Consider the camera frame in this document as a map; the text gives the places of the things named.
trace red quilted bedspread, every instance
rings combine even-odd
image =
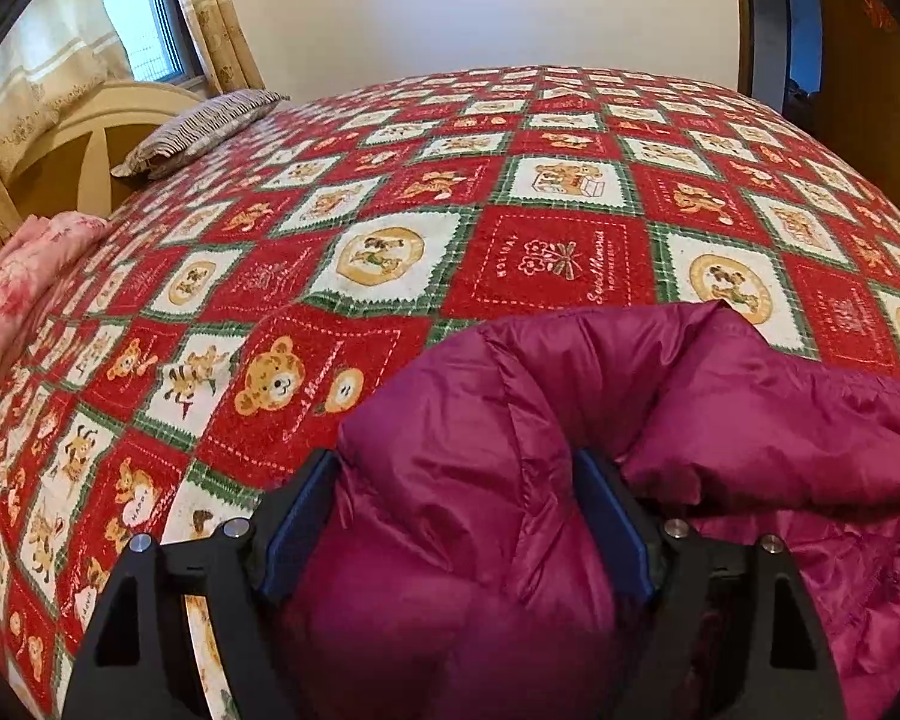
[[[2,388],[1,669],[58,716],[130,534],[251,512],[428,344],[714,298],[778,349],[899,378],[900,213],[765,106],[684,79],[462,71],[269,116],[120,209]]]

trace purple down jacket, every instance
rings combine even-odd
[[[850,720],[879,717],[900,688],[900,381],[780,354],[706,303],[482,324],[352,413],[280,617],[320,718],[594,716],[614,603],[582,446],[709,536],[783,536]]]

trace wooden door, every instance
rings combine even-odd
[[[820,141],[900,209],[900,27],[878,0],[821,0]]]

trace striped pillow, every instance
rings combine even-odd
[[[110,174],[117,178],[151,172],[169,175],[202,157],[227,138],[266,116],[283,95],[241,89],[207,100],[154,129]]]

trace beige floral curtain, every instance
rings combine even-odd
[[[232,0],[180,0],[180,6],[215,93],[264,88]]]
[[[0,240],[21,223],[7,183],[61,112],[130,62],[103,0],[32,0],[0,45]]]

